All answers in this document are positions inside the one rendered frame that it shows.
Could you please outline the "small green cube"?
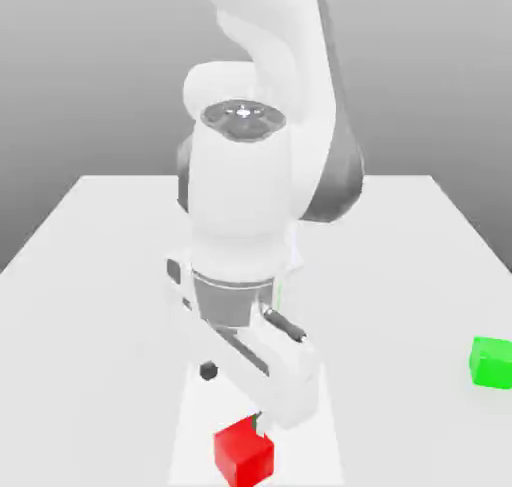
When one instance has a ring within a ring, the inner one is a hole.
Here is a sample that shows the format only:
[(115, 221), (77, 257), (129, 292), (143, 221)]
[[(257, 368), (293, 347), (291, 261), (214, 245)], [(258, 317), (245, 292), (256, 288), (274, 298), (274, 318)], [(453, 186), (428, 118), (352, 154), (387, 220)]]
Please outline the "small green cube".
[(475, 385), (512, 389), (512, 341), (475, 336), (469, 369)]

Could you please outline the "small red cube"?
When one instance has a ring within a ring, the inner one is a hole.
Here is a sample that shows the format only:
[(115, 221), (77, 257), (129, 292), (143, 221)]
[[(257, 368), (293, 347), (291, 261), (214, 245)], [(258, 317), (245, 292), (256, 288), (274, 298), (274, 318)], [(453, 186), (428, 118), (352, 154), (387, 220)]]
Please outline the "small red cube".
[(215, 465), (230, 487), (254, 487), (274, 473), (274, 443), (256, 432), (259, 416), (247, 416), (214, 434)]

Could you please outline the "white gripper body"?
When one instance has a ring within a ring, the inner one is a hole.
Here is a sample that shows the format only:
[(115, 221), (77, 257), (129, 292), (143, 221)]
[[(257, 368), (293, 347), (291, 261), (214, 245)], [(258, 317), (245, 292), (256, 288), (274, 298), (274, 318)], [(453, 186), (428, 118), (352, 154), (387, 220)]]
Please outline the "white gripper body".
[(213, 361), (278, 427), (291, 429), (316, 413), (320, 361), (310, 342), (296, 342), (261, 318), (231, 336), (183, 316), (181, 332), (194, 359)]

